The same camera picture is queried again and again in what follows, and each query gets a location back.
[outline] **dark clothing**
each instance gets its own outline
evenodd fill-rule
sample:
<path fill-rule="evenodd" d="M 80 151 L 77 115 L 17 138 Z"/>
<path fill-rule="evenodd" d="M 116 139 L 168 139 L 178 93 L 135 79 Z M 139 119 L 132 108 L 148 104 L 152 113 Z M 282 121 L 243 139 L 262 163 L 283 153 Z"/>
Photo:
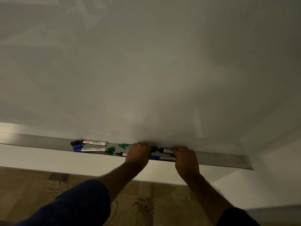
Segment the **dark clothing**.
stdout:
<path fill-rule="evenodd" d="M 17 224 L 29 225 L 103 225 L 110 216 L 111 202 L 107 188 L 98 180 L 87 180 L 59 195 L 28 219 Z M 218 226 L 258 226 L 244 210 L 231 208 L 224 212 Z"/>

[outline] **forearm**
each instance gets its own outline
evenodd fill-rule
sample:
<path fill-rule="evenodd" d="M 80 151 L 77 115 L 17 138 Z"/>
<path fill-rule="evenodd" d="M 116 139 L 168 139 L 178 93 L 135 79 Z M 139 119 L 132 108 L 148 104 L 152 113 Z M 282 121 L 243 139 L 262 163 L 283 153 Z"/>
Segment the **forearm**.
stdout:
<path fill-rule="evenodd" d="M 198 201 L 206 211 L 213 226 L 217 225 L 218 220 L 226 209 L 233 207 L 202 175 L 187 175 L 184 180 L 196 194 Z"/>
<path fill-rule="evenodd" d="M 132 180 L 141 171 L 138 165 L 132 163 L 123 163 L 110 173 L 99 177 L 109 191 L 111 202 L 115 199 L 117 194 L 125 187 L 125 185 Z"/>

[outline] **hand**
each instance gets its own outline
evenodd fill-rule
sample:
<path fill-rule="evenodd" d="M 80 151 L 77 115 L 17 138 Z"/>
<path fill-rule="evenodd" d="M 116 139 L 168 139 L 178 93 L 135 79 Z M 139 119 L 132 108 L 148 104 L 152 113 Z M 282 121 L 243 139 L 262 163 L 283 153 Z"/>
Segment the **hand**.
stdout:
<path fill-rule="evenodd" d="M 137 165 L 140 171 L 147 165 L 152 146 L 148 146 L 146 142 L 138 142 L 132 145 L 126 155 L 125 163 Z"/>
<path fill-rule="evenodd" d="M 184 181 L 190 175 L 200 175 L 198 159 L 194 150 L 179 146 L 174 147 L 172 151 L 175 155 L 175 168 Z"/>

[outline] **blue sleeve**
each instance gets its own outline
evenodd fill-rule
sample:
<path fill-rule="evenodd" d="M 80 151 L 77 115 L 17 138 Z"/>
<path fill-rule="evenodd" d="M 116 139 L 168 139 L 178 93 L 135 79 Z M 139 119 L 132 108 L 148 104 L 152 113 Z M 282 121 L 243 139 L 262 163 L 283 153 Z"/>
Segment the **blue sleeve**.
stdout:
<path fill-rule="evenodd" d="M 227 209 L 217 226 L 260 226 L 252 217 L 250 217 L 246 211 L 239 209 L 239 208 L 230 208 Z"/>
<path fill-rule="evenodd" d="M 103 225 L 110 213 L 107 188 L 100 181 L 91 179 L 65 191 L 17 225 Z"/>

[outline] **left hand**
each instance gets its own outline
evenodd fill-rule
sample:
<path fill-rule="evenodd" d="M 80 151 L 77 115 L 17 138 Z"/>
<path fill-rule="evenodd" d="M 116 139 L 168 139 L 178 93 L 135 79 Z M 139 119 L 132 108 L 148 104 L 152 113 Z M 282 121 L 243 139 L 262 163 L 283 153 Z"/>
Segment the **left hand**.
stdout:
<path fill-rule="evenodd" d="M 137 165 L 140 171 L 147 165 L 152 146 L 148 146 L 146 142 L 138 142 L 132 145 L 126 155 L 125 163 Z"/>

